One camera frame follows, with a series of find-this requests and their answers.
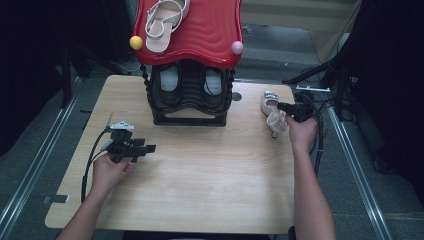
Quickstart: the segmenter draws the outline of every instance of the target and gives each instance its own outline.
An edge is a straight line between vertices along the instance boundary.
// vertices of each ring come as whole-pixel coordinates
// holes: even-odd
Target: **pink ball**
[[[243,43],[240,41],[235,41],[233,42],[233,44],[231,45],[231,50],[233,51],[234,54],[241,54],[241,52],[243,52]]]

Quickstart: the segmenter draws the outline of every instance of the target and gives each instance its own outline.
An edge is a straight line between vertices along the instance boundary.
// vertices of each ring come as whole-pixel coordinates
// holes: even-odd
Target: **red tray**
[[[140,0],[133,30],[145,43],[147,10],[158,0]],[[231,46],[243,42],[240,24],[241,0],[191,0],[187,17],[171,34],[168,48],[162,54],[151,52],[145,44],[135,54],[146,65],[159,65],[181,59],[193,59],[205,65],[229,69],[235,67],[241,54]]]

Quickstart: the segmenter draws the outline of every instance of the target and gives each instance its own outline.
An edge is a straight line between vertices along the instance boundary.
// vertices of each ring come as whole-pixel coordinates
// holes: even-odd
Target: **human arm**
[[[310,146],[317,134],[317,122],[311,118],[298,123],[286,115],[294,156],[294,224],[296,239],[336,239],[330,206],[319,186]]]
[[[110,191],[123,177],[123,172],[130,172],[130,158],[123,158],[120,163],[112,162],[112,155],[106,153],[94,161],[93,184],[90,192],[75,215],[60,232],[56,239],[91,239],[103,203]]]

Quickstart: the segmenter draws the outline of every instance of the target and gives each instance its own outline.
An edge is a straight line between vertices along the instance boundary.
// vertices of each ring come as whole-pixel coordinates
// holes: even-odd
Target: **person's left hand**
[[[97,192],[106,197],[123,177],[123,172],[130,172],[133,165],[131,158],[123,158],[121,162],[114,163],[112,155],[106,153],[94,161],[93,184],[90,192]]]

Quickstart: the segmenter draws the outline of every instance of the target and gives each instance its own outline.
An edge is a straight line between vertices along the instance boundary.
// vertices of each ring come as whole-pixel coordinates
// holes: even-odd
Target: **gray floor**
[[[251,32],[244,38],[243,58],[236,68],[236,80],[281,84],[282,78],[299,75],[305,69],[319,64],[318,57],[307,31],[267,26],[248,26]],[[135,59],[121,64],[133,75],[140,75]],[[82,134],[88,113],[95,104],[105,79],[111,72],[94,66],[88,79],[82,79],[83,87],[75,100],[75,106],[64,124],[59,138],[41,166],[42,172],[36,176],[34,186],[27,198],[13,228],[5,239],[53,239],[57,229],[48,229],[44,219],[49,209],[43,204],[44,196],[56,193],[66,171],[78,140]],[[318,86],[320,76],[314,76],[303,85]],[[61,94],[57,94],[28,126],[27,130],[7,154],[0,157],[0,207],[4,208],[12,199],[33,163],[50,126],[60,113]],[[330,203],[336,222],[339,239],[422,239],[424,236],[423,207],[416,198],[412,186],[398,175],[383,175],[374,168],[372,156],[366,146],[360,129],[350,122],[338,123],[346,129],[349,142],[354,149],[360,169],[364,173],[365,184],[375,198],[377,209],[383,213],[386,234],[376,233],[378,226],[370,218],[370,210],[361,191],[361,184],[352,172],[351,160],[340,141],[338,130],[331,119],[331,111],[323,114],[325,124],[324,154],[319,171],[319,181]],[[96,232],[95,239],[120,239],[120,231]],[[279,235],[277,239],[287,239]]]

